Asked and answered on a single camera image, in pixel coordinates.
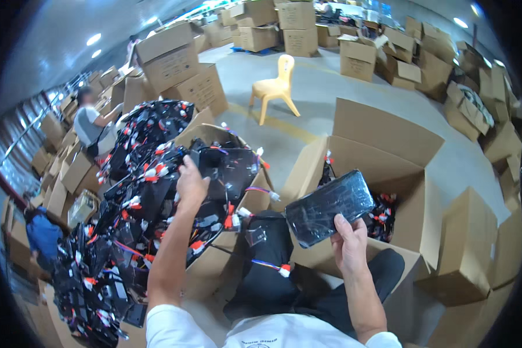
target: blue shirt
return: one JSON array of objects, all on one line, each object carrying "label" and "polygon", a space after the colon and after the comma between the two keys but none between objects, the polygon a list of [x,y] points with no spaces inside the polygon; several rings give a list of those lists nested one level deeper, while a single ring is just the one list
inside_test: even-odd
[{"label": "blue shirt", "polygon": [[29,248],[32,252],[35,250],[40,252],[49,260],[55,260],[62,230],[48,220],[46,208],[39,206],[37,209],[41,213],[37,213],[26,226]]}]

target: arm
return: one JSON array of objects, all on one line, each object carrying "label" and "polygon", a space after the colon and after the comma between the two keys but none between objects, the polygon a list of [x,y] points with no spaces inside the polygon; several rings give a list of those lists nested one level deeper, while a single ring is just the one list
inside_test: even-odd
[{"label": "arm", "polygon": [[366,344],[375,334],[387,331],[385,310],[367,267],[367,227],[362,219],[351,226],[341,214],[334,217],[334,225],[338,233],[331,236],[331,244],[344,277],[350,320],[358,340]]},{"label": "arm", "polygon": [[181,199],[174,220],[162,239],[147,281],[149,308],[159,304],[180,306],[180,293],[186,272],[186,252],[191,227],[201,203],[207,196],[210,178],[202,179],[189,156],[180,167],[176,185]]},{"label": "arm", "polygon": [[116,119],[118,114],[120,114],[122,112],[123,108],[124,108],[124,103],[120,103],[120,104],[116,105],[114,110],[112,110],[110,113],[106,114],[105,116],[98,115],[97,118],[95,119],[95,121],[93,121],[93,123],[100,127],[106,127],[106,125],[108,123],[110,123],[111,121],[114,121]]}]

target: ceiling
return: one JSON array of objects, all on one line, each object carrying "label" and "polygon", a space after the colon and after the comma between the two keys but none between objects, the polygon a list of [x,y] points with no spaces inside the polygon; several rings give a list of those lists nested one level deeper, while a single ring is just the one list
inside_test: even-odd
[{"label": "ceiling", "polygon": [[[91,62],[96,50],[101,49],[104,54],[129,35],[147,27],[155,28],[156,23],[146,24],[150,18],[166,22],[184,9],[198,6],[202,0],[45,0],[42,3],[5,65],[0,81],[0,115],[17,102],[76,76]],[[414,4],[440,14],[444,17],[443,26],[452,24],[455,26],[452,30],[462,30],[452,23],[453,17],[459,17],[470,26],[464,30],[466,34],[462,33],[462,39],[466,40],[472,34],[472,21],[479,21],[480,42],[494,55],[502,54],[493,32],[483,19],[473,15],[467,0],[385,0],[385,3],[391,5],[393,18],[401,23],[404,19],[398,16],[403,11],[422,9]],[[97,33],[101,33],[101,39],[87,46],[87,40]]]}]

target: plastic bag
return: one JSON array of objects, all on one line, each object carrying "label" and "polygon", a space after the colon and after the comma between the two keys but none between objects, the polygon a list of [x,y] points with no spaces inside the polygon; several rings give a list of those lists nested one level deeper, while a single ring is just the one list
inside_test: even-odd
[{"label": "plastic bag", "polygon": [[308,248],[336,233],[336,214],[352,223],[374,207],[362,173],[350,171],[287,205],[284,216],[299,245]]}]

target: printed logo on shirt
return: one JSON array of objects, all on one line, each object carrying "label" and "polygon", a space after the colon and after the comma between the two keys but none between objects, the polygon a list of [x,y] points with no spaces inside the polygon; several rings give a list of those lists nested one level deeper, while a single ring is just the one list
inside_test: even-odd
[{"label": "printed logo on shirt", "polygon": [[259,341],[251,341],[251,342],[242,341],[242,344],[249,345],[246,348],[271,348],[270,345],[266,345],[265,343],[270,344],[270,343],[273,343],[276,341],[277,341],[277,338],[275,338],[273,340],[259,340]]}]

